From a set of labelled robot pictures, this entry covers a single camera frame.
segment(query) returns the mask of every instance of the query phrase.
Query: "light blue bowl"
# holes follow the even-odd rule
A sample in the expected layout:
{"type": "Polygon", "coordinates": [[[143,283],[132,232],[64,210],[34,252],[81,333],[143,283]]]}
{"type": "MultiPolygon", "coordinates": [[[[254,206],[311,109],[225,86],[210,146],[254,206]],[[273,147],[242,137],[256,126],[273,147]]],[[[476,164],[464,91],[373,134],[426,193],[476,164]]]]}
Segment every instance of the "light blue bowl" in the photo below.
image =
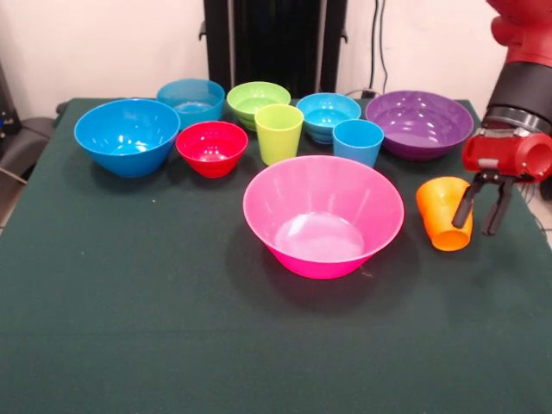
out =
{"type": "Polygon", "coordinates": [[[75,125],[77,143],[106,170],[126,178],[157,170],[173,149],[179,115],[150,99],[122,99],[86,112],[75,125]]]}
{"type": "Polygon", "coordinates": [[[321,144],[331,144],[334,127],[348,119],[359,119],[361,107],[350,97],[339,93],[314,93],[297,102],[303,112],[304,129],[321,144]]]}
{"type": "Polygon", "coordinates": [[[180,116],[180,129],[194,123],[219,121],[223,116],[226,92],[207,79],[181,79],[163,86],[157,100],[171,106],[180,116]]]}
{"type": "Polygon", "coordinates": [[[363,119],[349,119],[334,128],[334,155],[375,166],[383,142],[383,129],[363,119]]]}

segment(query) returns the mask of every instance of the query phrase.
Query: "red bowl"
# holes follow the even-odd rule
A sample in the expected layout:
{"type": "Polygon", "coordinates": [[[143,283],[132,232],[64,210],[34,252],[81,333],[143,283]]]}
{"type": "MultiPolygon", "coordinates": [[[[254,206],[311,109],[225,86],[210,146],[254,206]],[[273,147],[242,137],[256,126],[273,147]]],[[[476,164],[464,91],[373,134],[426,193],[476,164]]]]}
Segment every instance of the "red bowl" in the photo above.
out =
{"type": "Polygon", "coordinates": [[[191,168],[208,179],[228,175],[248,147],[248,135],[233,123],[200,122],[184,129],[176,149],[191,168]]]}

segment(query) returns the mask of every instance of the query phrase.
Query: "pink bowl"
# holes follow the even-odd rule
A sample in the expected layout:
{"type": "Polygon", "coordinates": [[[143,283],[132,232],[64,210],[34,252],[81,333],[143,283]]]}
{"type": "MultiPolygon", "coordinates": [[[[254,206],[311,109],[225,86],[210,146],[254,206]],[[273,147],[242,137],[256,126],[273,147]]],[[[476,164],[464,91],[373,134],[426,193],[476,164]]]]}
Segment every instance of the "pink bowl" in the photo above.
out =
{"type": "Polygon", "coordinates": [[[359,162],[308,155],[273,164],[249,183],[243,213],[292,272],[335,279],[353,272],[400,231],[397,189],[359,162]]]}

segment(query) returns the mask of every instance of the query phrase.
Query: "purple bowl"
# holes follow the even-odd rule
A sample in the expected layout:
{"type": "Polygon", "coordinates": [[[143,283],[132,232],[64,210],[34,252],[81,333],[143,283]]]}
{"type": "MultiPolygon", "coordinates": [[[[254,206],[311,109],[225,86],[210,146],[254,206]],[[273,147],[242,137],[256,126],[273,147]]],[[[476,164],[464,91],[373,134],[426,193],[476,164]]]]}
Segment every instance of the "purple bowl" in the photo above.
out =
{"type": "Polygon", "coordinates": [[[421,91],[396,91],[372,100],[366,119],[385,133],[384,148],[400,158],[433,160],[462,144],[474,120],[462,105],[421,91]]]}

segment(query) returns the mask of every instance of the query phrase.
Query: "green bowl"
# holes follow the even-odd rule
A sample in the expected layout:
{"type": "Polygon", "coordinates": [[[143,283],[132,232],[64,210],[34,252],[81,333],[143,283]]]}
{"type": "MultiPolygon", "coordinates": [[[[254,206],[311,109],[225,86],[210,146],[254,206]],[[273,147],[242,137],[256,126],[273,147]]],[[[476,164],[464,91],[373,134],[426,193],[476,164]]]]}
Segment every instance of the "green bowl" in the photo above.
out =
{"type": "Polygon", "coordinates": [[[289,104],[290,92],[270,82],[247,82],[228,92],[227,102],[240,122],[255,131],[255,112],[269,104],[289,104]]]}

